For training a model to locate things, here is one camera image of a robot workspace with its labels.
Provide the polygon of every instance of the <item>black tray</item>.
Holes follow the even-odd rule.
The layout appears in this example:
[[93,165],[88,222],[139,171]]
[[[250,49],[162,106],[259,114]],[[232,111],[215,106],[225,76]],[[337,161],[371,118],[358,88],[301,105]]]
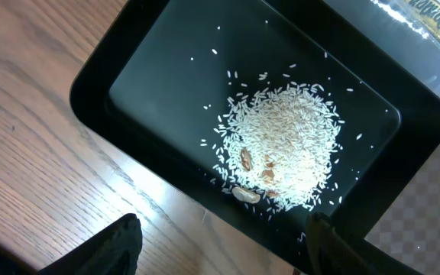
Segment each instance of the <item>black tray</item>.
[[[218,163],[211,146],[221,143],[212,129],[227,97],[263,89],[257,78],[265,71],[271,87],[286,85],[281,75],[288,73],[298,83],[322,84],[326,99],[332,94],[347,122],[337,137],[344,150],[332,156],[340,163],[314,211],[359,238],[440,142],[440,99],[322,2],[268,2],[284,16],[255,0],[130,0],[76,78],[71,105],[93,131],[309,272],[297,241],[306,209],[268,221],[265,202],[254,214],[209,183]],[[297,67],[289,69],[292,63]],[[199,146],[203,138],[208,147]],[[332,191],[334,182],[339,188]]]

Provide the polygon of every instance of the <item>checkered surface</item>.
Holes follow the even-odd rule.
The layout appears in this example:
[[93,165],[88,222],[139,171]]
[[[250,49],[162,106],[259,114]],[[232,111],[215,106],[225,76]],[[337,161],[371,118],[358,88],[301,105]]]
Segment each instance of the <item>checkered surface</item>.
[[440,274],[440,145],[366,240],[424,274]]

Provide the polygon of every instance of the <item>wooden table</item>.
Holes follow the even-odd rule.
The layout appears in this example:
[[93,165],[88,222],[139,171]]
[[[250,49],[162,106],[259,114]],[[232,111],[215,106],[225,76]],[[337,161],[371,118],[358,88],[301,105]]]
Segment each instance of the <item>wooden table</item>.
[[74,117],[71,83],[124,3],[0,0],[0,246],[38,270],[133,212],[139,274],[291,274]]

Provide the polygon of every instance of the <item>white rice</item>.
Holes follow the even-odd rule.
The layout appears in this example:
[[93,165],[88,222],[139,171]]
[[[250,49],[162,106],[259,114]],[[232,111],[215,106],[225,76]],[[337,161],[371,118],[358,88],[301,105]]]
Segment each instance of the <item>white rice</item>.
[[[312,87],[323,90],[319,84]],[[324,189],[331,176],[330,155],[336,152],[335,137],[340,126],[323,98],[302,91],[299,86],[288,84],[282,89],[257,92],[250,105],[245,97],[240,102],[228,99],[229,114],[233,114],[226,125],[229,135],[220,130],[225,137],[223,148],[228,153],[225,163],[232,175],[228,178],[245,189],[256,189],[259,194],[276,194],[268,195],[266,200],[270,203],[272,199],[278,212],[298,205],[313,209],[312,194]],[[240,158],[243,148],[251,155],[249,171]],[[274,178],[263,176],[268,170]]]

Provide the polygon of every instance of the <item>clear plastic container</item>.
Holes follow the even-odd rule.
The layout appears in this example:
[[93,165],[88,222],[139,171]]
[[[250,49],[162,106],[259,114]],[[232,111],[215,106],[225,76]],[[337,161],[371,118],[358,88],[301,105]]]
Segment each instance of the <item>clear plastic container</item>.
[[440,0],[325,2],[440,96]]

